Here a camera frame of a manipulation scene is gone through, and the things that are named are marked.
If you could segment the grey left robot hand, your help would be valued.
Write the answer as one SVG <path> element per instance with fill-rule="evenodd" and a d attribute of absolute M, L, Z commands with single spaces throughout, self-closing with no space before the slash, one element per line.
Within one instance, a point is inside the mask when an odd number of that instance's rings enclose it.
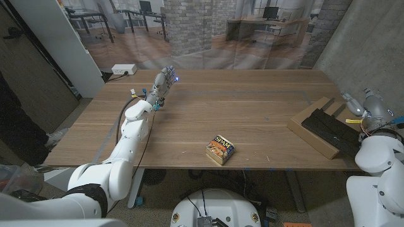
<path fill-rule="evenodd" d="M 151 105 L 164 106 L 165 97 L 172 85 L 178 80 L 173 66 L 163 68 L 156 75 L 152 89 L 146 94 L 145 100 Z"/>

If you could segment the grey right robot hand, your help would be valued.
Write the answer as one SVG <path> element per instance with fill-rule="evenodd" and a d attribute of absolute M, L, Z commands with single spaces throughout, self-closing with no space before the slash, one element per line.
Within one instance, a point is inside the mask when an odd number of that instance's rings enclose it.
<path fill-rule="evenodd" d="M 378 129 L 387 126 L 388 122 L 394 119 L 394 113 L 387 107 L 383 98 L 369 88 L 364 89 L 365 100 L 360 104 L 347 92 L 342 92 L 341 96 L 346 101 L 349 111 L 357 117 L 361 117 L 360 123 L 362 131 L 372 134 Z"/>

